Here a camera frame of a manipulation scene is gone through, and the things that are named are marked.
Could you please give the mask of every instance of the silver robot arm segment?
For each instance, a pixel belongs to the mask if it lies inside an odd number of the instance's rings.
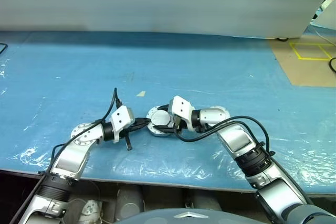
[[[175,96],[168,108],[173,118],[183,120],[188,130],[206,129],[230,118],[228,111],[222,107],[195,110],[190,102]],[[302,189],[290,179],[283,168],[240,124],[233,124],[217,131],[217,135],[244,172],[246,180],[257,189],[259,200],[272,223],[311,224],[322,218],[334,223],[334,216],[313,205],[308,205]]]
[[[114,143],[118,142],[120,132],[133,122],[131,109],[122,105],[112,113],[109,123],[98,124],[70,142],[57,157],[50,173],[46,174],[19,224],[60,223],[59,219],[68,209],[72,188],[84,171],[93,144],[106,138],[113,138]],[[84,123],[76,126],[71,137],[92,125]]]

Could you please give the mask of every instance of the dark floor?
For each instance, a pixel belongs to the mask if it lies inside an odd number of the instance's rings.
[[[11,217],[15,214],[16,210],[20,207],[23,200],[28,196],[37,180],[34,178],[27,178],[13,174],[0,173],[0,209],[2,213],[2,222],[9,223]],[[81,180],[75,188],[72,199],[81,198],[100,199],[103,201],[103,216],[104,219],[113,222],[115,203],[117,199],[117,192],[120,185],[116,183],[107,182],[91,182],[88,180]],[[185,208],[193,207],[194,195],[202,194],[203,191],[186,189],[186,188],[173,188],[161,186],[141,186],[143,200],[145,203],[145,211],[161,209],[161,208]],[[264,214],[260,204],[254,199],[253,193],[237,193],[227,191],[205,191],[211,194],[219,203],[219,208],[222,211],[230,212],[233,214],[242,215],[251,219],[256,219],[265,223],[270,223]],[[333,213],[336,214],[336,197],[330,195],[326,197],[314,197],[313,202]],[[65,223],[76,223],[78,215],[84,206],[81,200],[75,200],[70,204],[72,215],[65,216]]]

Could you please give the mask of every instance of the blue table surface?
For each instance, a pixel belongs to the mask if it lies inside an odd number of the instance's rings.
[[[309,193],[336,187],[336,89],[292,86],[268,42],[222,36],[0,32],[0,169],[36,173],[71,130],[105,113],[114,87],[137,117],[175,95],[257,118],[275,158]],[[137,94],[145,91],[144,97]],[[262,141],[260,129],[252,125]],[[147,129],[94,147],[83,177],[248,190],[215,135],[195,143]]]

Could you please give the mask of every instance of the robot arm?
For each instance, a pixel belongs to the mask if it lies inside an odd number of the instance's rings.
[[[308,197],[290,175],[272,158],[253,133],[244,127],[243,122],[229,123],[230,115],[222,107],[195,110],[191,104],[175,96],[170,104],[159,109],[171,116],[173,129],[166,125],[149,125],[163,133],[187,128],[189,131],[204,132],[216,124],[225,124],[216,132],[221,143],[245,174],[250,185],[257,189],[256,198],[266,211],[272,223],[313,224],[334,223],[335,216],[314,206],[308,205]]]
[[[112,113],[110,122],[99,123],[71,141],[56,157],[50,171],[44,174],[43,181],[19,224],[60,223],[59,219],[68,209],[72,188],[84,171],[93,144],[110,139],[116,143],[121,137],[128,137],[128,132],[124,130],[135,120],[139,119],[134,118],[131,109],[121,105]],[[93,125],[84,123],[76,126],[71,137],[75,137]]]

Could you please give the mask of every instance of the white wall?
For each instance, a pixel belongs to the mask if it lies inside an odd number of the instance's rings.
[[[298,37],[323,0],[0,0],[0,30]]]

